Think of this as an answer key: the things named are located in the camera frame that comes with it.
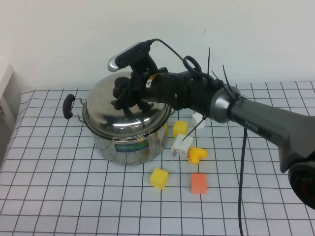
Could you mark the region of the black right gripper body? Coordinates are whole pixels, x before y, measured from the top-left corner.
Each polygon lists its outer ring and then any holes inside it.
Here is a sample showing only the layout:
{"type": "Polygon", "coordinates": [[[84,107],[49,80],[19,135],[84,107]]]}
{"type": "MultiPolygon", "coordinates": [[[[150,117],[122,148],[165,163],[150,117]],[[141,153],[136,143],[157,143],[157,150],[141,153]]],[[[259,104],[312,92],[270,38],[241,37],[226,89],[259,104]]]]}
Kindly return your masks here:
{"type": "Polygon", "coordinates": [[[139,109],[150,109],[152,106],[142,101],[142,93],[145,90],[145,83],[148,78],[155,72],[158,72],[156,65],[131,66],[132,73],[128,85],[128,95],[133,105],[137,105],[139,109]]]}

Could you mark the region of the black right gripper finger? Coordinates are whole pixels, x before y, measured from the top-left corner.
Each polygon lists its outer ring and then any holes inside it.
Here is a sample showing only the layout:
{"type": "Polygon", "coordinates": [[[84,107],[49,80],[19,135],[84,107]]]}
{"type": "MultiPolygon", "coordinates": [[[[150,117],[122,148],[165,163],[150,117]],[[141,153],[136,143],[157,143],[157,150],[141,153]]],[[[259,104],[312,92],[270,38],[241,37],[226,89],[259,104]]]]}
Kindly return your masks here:
{"type": "Polygon", "coordinates": [[[122,110],[125,116],[133,116],[130,108],[134,106],[134,100],[128,94],[120,95],[117,99],[112,100],[111,104],[116,110],[122,110]]]}
{"type": "Polygon", "coordinates": [[[115,98],[119,98],[121,93],[124,91],[124,89],[127,87],[129,83],[129,78],[128,77],[118,77],[114,81],[114,88],[113,88],[113,96],[115,98]]]}

